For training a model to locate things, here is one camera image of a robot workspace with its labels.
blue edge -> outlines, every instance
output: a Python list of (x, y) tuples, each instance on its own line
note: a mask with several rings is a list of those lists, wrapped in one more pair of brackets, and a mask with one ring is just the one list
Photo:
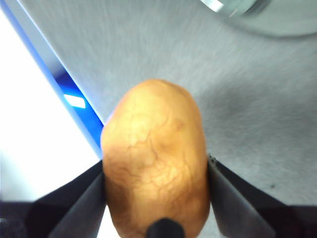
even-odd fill
[[(20, 26), (19, 22), (7, 6), (4, 0), (0, 0), (1, 9), (4, 11), (5, 15), (7, 16), (8, 20), (11, 22), (12, 26), (14, 27), (15, 31), (18, 33), (20, 38), (22, 39), (24, 45), (27, 47), (29, 52), (32, 54), (34, 60), (48, 79), (50, 85), (53, 87), (65, 107), (68, 109), (69, 113), (72, 115), (74, 120), (76, 121), (77, 125), (85, 135), (86, 139), (92, 146), (93, 150), (97, 154), (97, 156), (101, 159), (102, 152), (100, 146), (100, 135), (103, 128), (103, 123), (95, 113), (94, 109), (87, 101), (83, 93), (79, 90), (76, 83), (70, 77), (70, 75), (66, 72), (58, 76), (53, 77), (50, 70), (46, 66), (46, 64), (41, 59), (40, 55), (37, 53), (36, 49), (34, 48), (33, 44), (25, 34), (24, 30)], [(86, 108), (77, 108), (72, 107), (64, 98), (64, 94), (73, 95), (77, 97), (81, 97), (85, 100)]]

black rubber tip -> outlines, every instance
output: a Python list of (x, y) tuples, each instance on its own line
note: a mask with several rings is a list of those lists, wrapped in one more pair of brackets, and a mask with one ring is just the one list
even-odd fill
[(150, 225), (146, 238), (185, 238), (185, 234), (180, 224), (163, 218)]

potato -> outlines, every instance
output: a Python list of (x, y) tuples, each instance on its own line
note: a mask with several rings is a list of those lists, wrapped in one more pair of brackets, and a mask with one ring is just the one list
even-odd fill
[(210, 210), (200, 111), (184, 88), (146, 80), (117, 105), (101, 144), (106, 199), (122, 238), (143, 238), (161, 218), (196, 237)]

potato skin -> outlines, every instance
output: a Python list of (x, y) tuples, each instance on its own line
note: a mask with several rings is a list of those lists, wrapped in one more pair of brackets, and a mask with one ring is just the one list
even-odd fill
[(106, 198), (122, 238), (143, 238), (161, 218), (196, 237), (210, 210), (200, 111), (184, 88), (161, 79), (128, 91), (101, 136)]

gray table surface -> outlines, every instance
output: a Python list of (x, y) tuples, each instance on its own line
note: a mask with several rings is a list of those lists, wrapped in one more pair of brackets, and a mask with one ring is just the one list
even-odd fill
[[(317, 36), (269, 38), (198, 0), (20, 0), (102, 121), (147, 78), (188, 89), (208, 151), (287, 204), (317, 204)], [(218, 237), (211, 213), (200, 237)]]

